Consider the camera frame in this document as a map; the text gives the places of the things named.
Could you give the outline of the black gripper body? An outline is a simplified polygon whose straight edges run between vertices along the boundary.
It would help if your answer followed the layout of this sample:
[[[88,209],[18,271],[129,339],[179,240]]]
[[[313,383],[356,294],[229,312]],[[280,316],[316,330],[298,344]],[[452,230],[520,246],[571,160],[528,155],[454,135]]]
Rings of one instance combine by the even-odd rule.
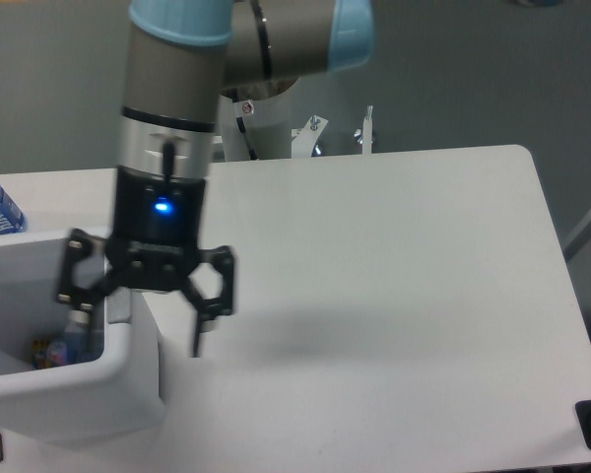
[[[178,289],[200,264],[205,190],[204,179],[165,180],[120,166],[105,244],[111,281],[135,290]]]

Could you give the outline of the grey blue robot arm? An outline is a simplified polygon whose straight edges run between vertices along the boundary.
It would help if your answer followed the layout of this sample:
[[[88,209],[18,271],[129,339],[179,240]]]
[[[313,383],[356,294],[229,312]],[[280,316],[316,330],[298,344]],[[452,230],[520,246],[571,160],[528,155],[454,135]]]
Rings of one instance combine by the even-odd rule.
[[[225,90],[363,65],[367,1],[134,1],[111,229],[66,238],[56,299],[86,333],[121,288],[183,294],[195,333],[234,310],[235,254],[199,245]]]

